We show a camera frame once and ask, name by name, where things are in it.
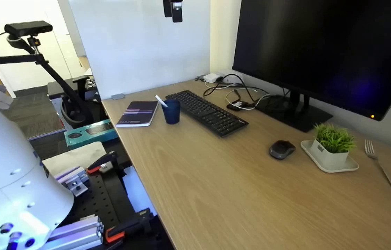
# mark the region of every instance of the white partition panel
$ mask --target white partition panel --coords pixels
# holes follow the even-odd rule
[[[183,22],[162,0],[69,0],[102,99],[209,73],[210,0],[184,0]]]

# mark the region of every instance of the white plant pot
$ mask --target white plant pot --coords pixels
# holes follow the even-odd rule
[[[338,173],[355,171],[359,165],[348,156],[348,152],[330,153],[317,140],[302,141],[302,149],[324,172]]]

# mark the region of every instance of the blue cup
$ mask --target blue cup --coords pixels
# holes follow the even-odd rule
[[[180,122],[180,102],[177,100],[165,100],[168,108],[162,105],[166,123],[176,124]]]

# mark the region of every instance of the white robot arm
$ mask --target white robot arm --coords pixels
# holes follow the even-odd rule
[[[18,126],[0,113],[0,250],[36,250],[72,208]]]

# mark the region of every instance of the monitor stand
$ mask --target monitor stand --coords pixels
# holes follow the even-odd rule
[[[308,132],[315,124],[324,123],[333,117],[322,109],[310,106],[309,96],[304,95],[303,103],[300,102],[300,93],[296,91],[291,91],[289,98],[282,95],[264,98],[256,109],[303,132]]]

